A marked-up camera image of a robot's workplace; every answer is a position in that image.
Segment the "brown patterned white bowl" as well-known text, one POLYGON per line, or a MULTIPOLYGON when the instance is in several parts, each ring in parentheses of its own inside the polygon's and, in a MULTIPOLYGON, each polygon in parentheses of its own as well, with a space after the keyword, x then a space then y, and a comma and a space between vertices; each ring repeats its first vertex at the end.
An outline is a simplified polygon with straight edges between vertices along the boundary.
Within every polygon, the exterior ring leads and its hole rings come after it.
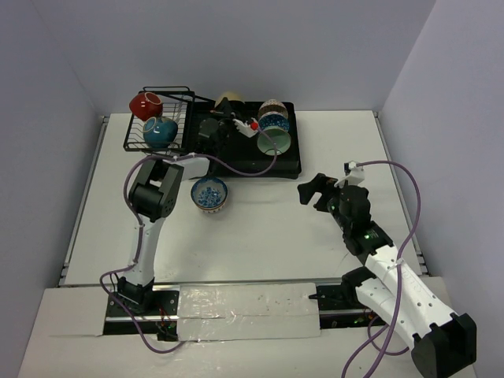
POLYGON ((263 102, 258 110, 258 118, 261 119, 267 113, 280 113, 283 117, 288 118, 287 107, 276 99, 269 99, 263 102))

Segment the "red bowl white inside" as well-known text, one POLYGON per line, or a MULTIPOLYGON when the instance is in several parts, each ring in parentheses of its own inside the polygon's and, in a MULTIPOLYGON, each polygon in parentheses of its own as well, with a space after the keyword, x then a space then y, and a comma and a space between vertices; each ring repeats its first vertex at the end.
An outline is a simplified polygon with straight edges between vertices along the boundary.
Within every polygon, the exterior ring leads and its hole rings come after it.
POLYGON ((153 92, 144 91, 138 93, 130 102, 129 109, 132 114, 141 121, 147 121, 151 117, 162 115, 162 100, 153 92))

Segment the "celadon green bowl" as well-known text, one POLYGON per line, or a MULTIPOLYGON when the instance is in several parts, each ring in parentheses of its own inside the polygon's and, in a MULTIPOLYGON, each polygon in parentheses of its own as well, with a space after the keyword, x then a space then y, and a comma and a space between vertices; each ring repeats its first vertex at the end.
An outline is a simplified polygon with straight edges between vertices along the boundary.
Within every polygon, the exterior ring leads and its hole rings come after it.
POLYGON ((290 134, 282 128, 266 129, 259 133, 257 147, 267 156, 284 154, 291 147, 290 134))

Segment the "blue floral white bowl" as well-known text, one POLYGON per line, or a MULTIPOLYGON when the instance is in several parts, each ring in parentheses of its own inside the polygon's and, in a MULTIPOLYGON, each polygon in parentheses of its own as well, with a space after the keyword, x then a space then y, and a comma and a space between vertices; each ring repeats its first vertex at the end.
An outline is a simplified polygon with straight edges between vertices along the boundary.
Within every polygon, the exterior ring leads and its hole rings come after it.
POLYGON ((191 188, 191 200, 203 213, 217 213, 228 199, 228 186, 216 177, 197 180, 191 188))

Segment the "blue patterned bowl underneath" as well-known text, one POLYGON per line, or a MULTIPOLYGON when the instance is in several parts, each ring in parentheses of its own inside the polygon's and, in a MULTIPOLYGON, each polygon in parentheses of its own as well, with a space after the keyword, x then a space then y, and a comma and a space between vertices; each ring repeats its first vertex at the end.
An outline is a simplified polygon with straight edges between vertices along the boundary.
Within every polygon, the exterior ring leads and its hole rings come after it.
POLYGON ((280 128, 284 131, 288 132, 290 130, 290 123, 287 117, 285 117, 282 113, 278 112, 267 112, 265 113, 259 122, 259 127, 262 130, 266 130, 269 128, 280 128))

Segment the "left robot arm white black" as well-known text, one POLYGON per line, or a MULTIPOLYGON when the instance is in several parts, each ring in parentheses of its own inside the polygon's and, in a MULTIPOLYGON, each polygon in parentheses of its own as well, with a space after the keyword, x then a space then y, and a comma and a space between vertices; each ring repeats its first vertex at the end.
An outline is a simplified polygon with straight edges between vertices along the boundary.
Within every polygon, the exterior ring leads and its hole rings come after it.
POLYGON ((138 221, 132 262, 120 274, 117 297, 134 314, 154 304, 154 259, 165 219, 172 213, 183 181, 204 177, 210 159, 190 153, 182 157, 151 155, 139 164, 126 203, 138 221))

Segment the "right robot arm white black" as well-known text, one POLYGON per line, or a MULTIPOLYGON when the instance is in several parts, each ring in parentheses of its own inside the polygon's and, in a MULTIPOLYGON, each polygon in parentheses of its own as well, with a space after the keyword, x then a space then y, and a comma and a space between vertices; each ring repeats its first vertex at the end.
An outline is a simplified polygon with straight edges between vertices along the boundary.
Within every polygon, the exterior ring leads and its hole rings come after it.
POLYGON ((362 264, 342 277, 342 298, 351 308, 372 310, 409 348, 423 377, 450 377, 476 361, 474 320, 439 299, 399 256, 388 234, 371 217, 366 188, 322 173, 298 185, 306 205, 329 213, 349 252, 362 264))

